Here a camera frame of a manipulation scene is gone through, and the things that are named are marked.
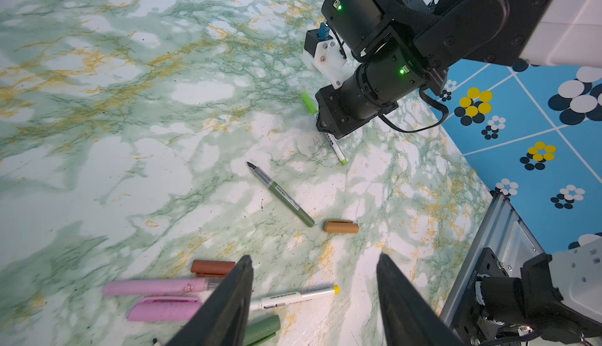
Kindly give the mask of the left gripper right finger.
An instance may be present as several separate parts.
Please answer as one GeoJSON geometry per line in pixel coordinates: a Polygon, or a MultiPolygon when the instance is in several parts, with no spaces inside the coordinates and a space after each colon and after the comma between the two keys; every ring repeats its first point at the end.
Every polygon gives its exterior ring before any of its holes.
{"type": "Polygon", "coordinates": [[[387,254],[376,267],[379,305],[388,345],[461,345],[387,254]]]}

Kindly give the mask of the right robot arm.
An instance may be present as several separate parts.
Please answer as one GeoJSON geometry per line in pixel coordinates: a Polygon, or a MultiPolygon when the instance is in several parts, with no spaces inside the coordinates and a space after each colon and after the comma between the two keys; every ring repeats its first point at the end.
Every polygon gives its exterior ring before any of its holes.
{"type": "MultiPolygon", "coordinates": [[[[542,17],[557,0],[325,0],[322,13],[359,67],[320,89],[317,128],[340,139],[370,120],[386,120],[398,101],[417,91],[436,100],[451,65],[461,59],[498,65],[533,63],[532,50],[558,46],[542,17]]],[[[586,344],[601,333],[601,312],[583,300],[600,294],[594,244],[527,261],[517,278],[472,274],[465,295],[501,322],[529,326],[525,341],[586,344]]]]}

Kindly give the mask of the white pen green tip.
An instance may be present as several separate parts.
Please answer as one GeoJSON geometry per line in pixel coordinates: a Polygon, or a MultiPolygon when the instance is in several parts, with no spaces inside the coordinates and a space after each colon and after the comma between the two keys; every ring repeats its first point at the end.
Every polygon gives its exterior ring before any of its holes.
{"type": "Polygon", "coordinates": [[[325,133],[325,137],[328,139],[330,145],[333,148],[333,151],[335,152],[338,160],[340,161],[340,163],[342,165],[346,165],[348,160],[343,152],[343,150],[340,148],[337,140],[335,139],[335,137],[332,134],[329,133],[325,133]]]}

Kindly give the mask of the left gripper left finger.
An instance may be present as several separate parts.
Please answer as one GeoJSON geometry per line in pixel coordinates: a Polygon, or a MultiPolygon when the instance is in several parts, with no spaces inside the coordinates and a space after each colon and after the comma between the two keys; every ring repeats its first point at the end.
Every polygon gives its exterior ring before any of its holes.
{"type": "Polygon", "coordinates": [[[252,259],[245,255],[167,345],[242,345],[252,283],[252,259]]]}

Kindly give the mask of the light green pen cap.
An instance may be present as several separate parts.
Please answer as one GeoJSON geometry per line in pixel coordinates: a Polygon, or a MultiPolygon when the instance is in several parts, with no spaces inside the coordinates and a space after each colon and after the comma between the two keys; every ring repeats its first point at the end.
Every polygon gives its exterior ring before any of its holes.
{"type": "Polygon", "coordinates": [[[304,92],[302,94],[302,100],[304,105],[307,107],[308,111],[310,112],[311,115],[317,115],[318,114],[318,109],[315,106],[315,104],[313,103],[311,97],[307,94],[307,92],[304,92]]]}

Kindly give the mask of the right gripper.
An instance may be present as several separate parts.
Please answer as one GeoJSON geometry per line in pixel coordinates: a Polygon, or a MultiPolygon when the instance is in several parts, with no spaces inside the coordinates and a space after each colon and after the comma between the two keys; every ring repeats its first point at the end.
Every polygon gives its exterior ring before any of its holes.
{"type": "Polygon", "coordinates": [[[396,102],[426,84],[400,56],[372,59],[355,70],[343,85],[316,93],[318,131],[341,139],[375,117],[397,108],[396,102]]]}

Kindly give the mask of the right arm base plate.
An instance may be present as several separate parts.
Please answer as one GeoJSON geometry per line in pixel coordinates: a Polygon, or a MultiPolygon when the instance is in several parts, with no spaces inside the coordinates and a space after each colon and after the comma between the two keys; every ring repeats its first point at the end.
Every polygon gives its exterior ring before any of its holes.
{"type": "Polygon", "coordinates": [[[493,251],[486,247],[470,270],[468,282],[463,285],[459,305],[451,321],[451,328],[465,345],[479,345],[495,339],[500,325],[488,319],[488,312],[479,304],[476,283],[479,278],[497,276],[500,270],[493,251]]]}

